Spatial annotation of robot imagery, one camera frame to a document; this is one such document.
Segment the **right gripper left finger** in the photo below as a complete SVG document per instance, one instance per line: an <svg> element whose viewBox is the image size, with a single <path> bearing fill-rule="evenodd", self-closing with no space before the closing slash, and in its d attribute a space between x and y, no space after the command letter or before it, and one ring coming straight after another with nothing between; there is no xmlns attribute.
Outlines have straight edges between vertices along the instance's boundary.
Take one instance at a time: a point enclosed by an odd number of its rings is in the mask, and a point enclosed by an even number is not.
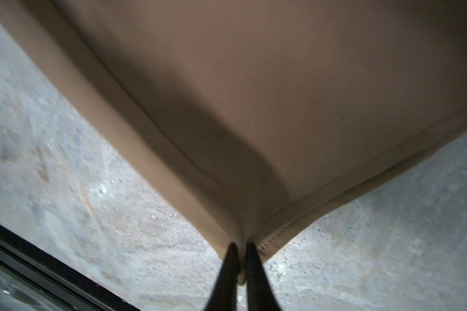
<svg viewBox="0 0 467 311"><path fill-rule="evenodd" d="M237 276L239 251L235 243L228 246L223 265L204 311L237 310Z"/></svg>

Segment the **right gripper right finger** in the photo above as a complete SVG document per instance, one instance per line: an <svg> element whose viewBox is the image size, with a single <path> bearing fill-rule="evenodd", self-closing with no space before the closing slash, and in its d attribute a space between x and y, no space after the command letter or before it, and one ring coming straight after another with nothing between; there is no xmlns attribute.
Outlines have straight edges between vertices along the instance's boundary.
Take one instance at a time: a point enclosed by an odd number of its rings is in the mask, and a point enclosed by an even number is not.
<svg viewBox="0 0 467 311"><path fill-rule="evenodd" d="M281 311L263 268L258 249L252 242L246 245L245 264L248 310Z"/></svg>

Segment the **tan brown skirt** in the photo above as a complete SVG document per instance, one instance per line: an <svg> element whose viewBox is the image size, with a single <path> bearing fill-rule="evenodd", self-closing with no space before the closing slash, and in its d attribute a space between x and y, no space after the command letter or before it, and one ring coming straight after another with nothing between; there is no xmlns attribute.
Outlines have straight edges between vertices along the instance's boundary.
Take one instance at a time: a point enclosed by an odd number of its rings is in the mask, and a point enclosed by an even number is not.
<svg viewBox="0 0 467 311"><path fill-rule="evenodd" d="M0 1L49 81L224 255L467 131L467 1Z"/></svg>

